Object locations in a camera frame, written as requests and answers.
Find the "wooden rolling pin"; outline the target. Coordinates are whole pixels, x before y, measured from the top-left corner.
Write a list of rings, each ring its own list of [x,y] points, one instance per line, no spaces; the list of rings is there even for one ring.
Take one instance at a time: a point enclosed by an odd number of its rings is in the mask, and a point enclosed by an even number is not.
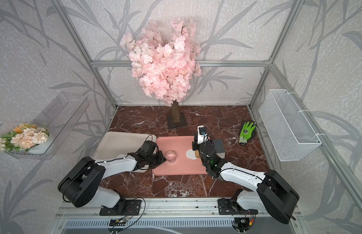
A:
[[[199,151],[198,151],[198,150],[194,151],[194,153],[195,153],[195,157],[196,157],[196,158],[200,158],[200,154],[199,154]]]

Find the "white dough ball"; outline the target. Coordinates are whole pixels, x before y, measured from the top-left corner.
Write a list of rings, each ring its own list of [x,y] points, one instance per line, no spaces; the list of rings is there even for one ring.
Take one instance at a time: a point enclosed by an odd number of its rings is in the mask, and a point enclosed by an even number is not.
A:
[[[188,159],[190,159],[190,160],[197,160],[198,159],[198,157],[195,154],[195,151],[193,151],[192,149],[186,151],[186,157]]]

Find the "pink silicone mat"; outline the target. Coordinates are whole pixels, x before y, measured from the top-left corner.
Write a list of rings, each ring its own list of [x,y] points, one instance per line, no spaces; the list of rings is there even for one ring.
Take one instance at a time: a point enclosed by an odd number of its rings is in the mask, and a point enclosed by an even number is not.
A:
[[[153,169],[156,176],[176,176],[176,175],[199,175],[206,174],[206,169],[202,165],[201,159],[190,160],[186,157],[186,151],[192,149],[193,136],[162,136],[157,139],[159,150],[165,155],[168,151],[176,154],[174,162],[164,162]]]

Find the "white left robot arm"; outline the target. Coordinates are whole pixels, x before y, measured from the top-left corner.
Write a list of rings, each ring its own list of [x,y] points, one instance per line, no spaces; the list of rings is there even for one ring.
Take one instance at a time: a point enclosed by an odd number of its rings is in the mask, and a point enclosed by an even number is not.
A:
[[[102,180],[124,172],[155,169],[166,162],[158,145],[153,141],[145,141],[133,153],[119,155],[114,159],[96,161],[91,157],[82,158],[58,185],[63,199],[76,208],[86,204],[115,208],[124,199],[114,190],[101,186]]]

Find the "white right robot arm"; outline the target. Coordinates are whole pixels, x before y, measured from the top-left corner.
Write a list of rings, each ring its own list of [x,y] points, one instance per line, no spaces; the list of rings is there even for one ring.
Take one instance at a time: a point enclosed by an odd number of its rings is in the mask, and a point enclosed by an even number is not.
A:
[[[233,182],[256,192],[255,199],[247,199],[244,191],[238,193],[236,203],[243,210],[268,212],[275,220],[288,224],[299,201],[298,193],[275,170],[256,172],[238,167],[217,155],[211,140],[192,142],[202,165],[212,178]]]

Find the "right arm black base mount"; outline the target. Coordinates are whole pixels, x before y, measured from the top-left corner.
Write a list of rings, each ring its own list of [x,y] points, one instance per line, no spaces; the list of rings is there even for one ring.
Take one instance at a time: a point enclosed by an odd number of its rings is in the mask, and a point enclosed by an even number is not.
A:
[[[249,209],[244,210],[242,207],[239,206],[237,199],[238,195],[241,192],[245,192],[243,189],[238,189],[236,193],[230,198],[221,198],[218,199],[218,209],[220,215],[257,215],[258,210]]]

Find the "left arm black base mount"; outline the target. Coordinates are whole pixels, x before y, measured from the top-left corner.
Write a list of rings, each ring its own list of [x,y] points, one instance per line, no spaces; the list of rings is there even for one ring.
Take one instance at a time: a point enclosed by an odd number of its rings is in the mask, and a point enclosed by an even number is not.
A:
[[[142,200],[140,198],[126,199],[120,198],[113,208],[101,207],[100,216],[126,215],[137,216],[140,213]]]

